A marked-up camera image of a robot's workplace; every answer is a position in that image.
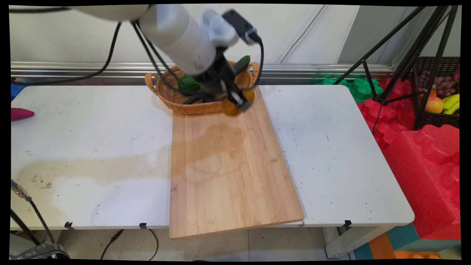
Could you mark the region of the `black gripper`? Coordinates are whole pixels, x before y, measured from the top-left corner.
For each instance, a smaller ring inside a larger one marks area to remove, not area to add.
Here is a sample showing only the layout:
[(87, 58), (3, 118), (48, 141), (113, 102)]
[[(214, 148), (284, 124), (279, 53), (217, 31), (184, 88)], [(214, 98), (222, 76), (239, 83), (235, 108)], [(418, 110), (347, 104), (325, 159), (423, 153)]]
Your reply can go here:
[(216, 57), (210, 67), (199, 74), (199, 84), (211, 94), (224, 94), (239, 111), (246, 111), (253, 104), (253, 89), (235, 89), (235, 71), (224, 56), (225, 47), (216, 48)]

